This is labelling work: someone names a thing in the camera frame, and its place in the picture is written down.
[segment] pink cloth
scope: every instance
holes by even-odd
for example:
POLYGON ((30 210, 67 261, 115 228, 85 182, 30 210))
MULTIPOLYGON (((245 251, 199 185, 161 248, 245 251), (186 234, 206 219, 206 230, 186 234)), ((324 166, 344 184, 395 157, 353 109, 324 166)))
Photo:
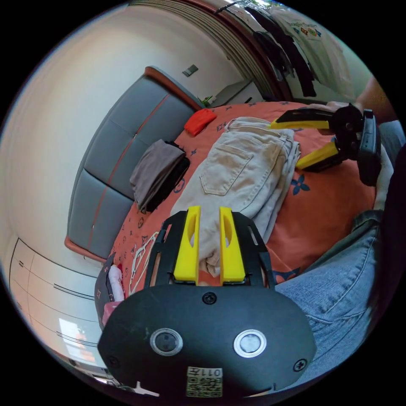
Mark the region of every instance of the pink cloth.
POLYGON ((103 326, 106 325, 107 320, 109 319, 111 313, 113 313, 114 309, 120 304, 121 302, 108 302, 104 305, 104 312, 103 312, 103 318, 101 322, 103 323, 103 326))

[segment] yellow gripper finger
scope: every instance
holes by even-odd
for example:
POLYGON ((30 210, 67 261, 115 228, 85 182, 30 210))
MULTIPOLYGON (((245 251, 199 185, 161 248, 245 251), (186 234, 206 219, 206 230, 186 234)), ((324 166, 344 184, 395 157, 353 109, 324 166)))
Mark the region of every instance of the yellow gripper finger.
POLYGON ((329 129, 328 121, 281 121, 278 119, 271 122, 269 128, 274 130, 282 130, 284 128, 317 128, 317 129, 329 129))
POLYGON ((200 206, 189 207, 173 273, 175 280, 199 284, 199 230, 200 206))
POLYGON ((245 279, 245 270, 233 214, 230 208, 220 207, 220 238, 221 285, 223 285, 224 282, 243 282, 245 279))
POLYGON ((338 149, 335 143, 328 143, 324 147, 311 152, 310 154, 299 159, 296 164, 296 169, 306 169, 320 161, 330 158, 338 154, 338 149))

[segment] wall light switch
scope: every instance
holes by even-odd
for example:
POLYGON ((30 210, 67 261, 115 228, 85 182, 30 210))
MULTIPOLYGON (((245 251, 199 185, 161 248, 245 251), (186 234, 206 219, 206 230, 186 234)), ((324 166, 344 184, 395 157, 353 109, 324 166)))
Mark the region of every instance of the wall light switch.
POLYGON ((199 68, 196 65, 192 65, 189 68, 187 68, 186 70, 184 70, 182 73, 189 77, 190 75, 192 75, 193 73, 195 73, 196 71, 198 71, 199 68))

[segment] brown folded shirt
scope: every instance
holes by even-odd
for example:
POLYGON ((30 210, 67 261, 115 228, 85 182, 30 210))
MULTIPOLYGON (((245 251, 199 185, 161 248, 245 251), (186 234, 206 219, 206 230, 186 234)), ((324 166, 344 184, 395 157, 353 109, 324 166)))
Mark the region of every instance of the brown folded shirt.
POLYGON ((181 149, 164 140, 158 140, 145 151, 130 177, 134 200, 140 211, 145 210, 148 202, 184 156, 181 149))

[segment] qr code label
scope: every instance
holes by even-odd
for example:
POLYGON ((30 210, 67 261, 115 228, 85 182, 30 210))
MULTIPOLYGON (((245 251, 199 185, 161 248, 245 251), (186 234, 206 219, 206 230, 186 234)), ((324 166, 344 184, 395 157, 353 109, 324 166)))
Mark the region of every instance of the qr code label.
POLYGON ((187 368, 186 396, 220 398, 223 396, 222 368, 187 368))

